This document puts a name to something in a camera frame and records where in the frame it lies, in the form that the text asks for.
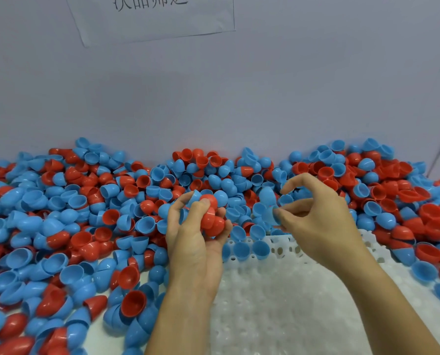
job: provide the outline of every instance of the finger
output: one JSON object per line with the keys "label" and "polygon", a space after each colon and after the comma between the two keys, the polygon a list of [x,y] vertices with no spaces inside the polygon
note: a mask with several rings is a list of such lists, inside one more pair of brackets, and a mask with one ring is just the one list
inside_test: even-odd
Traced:
{"label": "finger", "polygon": [[191,229],[192,233],[200,230],[200,222],[203,215],[209,210],[210,201],[208,199],[201,199],[199,202],[193,202],[192,207],[189,210],[187,219],[183,223],[183,227]]}
{"label": "finger", "polygon": [[275,209],[274,215],[279,218],[281,226],[283,226],[289,233],[300,231],[301,224],[304,221],[303,218],[296,217],[292,213],[281,208]]}
{"label": "finger", "polygon": [[181,209],[189,202],[193,192],[182,194],[177,200],[172,203],[167,214],[167,232],[166,241],[169,243],[177,235],[179,229],[179,219],[181,218]]}
{"label": "finger", "polygon": [[218,217],[224,218],[226,214],[227,214],[227,210],[225,208],[223,208],[223,207],[218,208],[218,210],[217,210]]}
{"label": "finger", "polygon": [[223,246],[227,242],[228,234],[230,234],[232,228],[233,228],[232,222],[230,220],[227,220],[225,222],[225,228],[223,229],[223,232],[221,232],[215,237],[215,240],[218,243],[220,243],[221,246]]}
{"label": "finger", "polygon": [[319,197],[322,194],[329,194],[329,186],[320,182],[317,178],[309,173],[302,173],[289,179],[281,189],[281,194],[287,194],[293,191],[297,187],[306,187],[312,192],[314,198]]}
{"label": "finger", "polygon": [[281,207],[285,211],[297,215],[298,213],[309,212],[314,204],[313,198],[299,199],[298,201],[289,203]]}

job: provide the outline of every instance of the person's right hand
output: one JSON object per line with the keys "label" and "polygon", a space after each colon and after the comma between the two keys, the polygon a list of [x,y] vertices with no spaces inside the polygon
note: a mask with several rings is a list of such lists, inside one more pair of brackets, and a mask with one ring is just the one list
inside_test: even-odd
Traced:
{"label": "person's right hand", "polygon": [[304,186],[313,198],[300,199],[274,211],[282,227],[293,235],[302,250],[338,276],[373,259],[356,228],[346,201],[329,186],[308,173],[288,180],[287,194]]}

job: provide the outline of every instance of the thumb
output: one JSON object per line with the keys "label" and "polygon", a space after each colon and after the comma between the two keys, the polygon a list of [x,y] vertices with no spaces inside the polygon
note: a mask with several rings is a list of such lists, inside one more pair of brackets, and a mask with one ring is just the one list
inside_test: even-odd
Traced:
{"label": "thumb", "polygon": [[286,228],[289,233],[300,231],[303,219],[293,215],[291,212],[285,211],[281,208],[276,208],[273,211],[274,215],[281,221],[281,225]]}

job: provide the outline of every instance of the paper sign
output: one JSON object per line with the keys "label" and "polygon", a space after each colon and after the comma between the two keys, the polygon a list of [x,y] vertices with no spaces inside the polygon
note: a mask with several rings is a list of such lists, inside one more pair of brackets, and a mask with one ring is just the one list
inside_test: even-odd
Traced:
{"label": "paper sign", "polygon": [[85,47],[234,31],[233,0],[67,0]]}

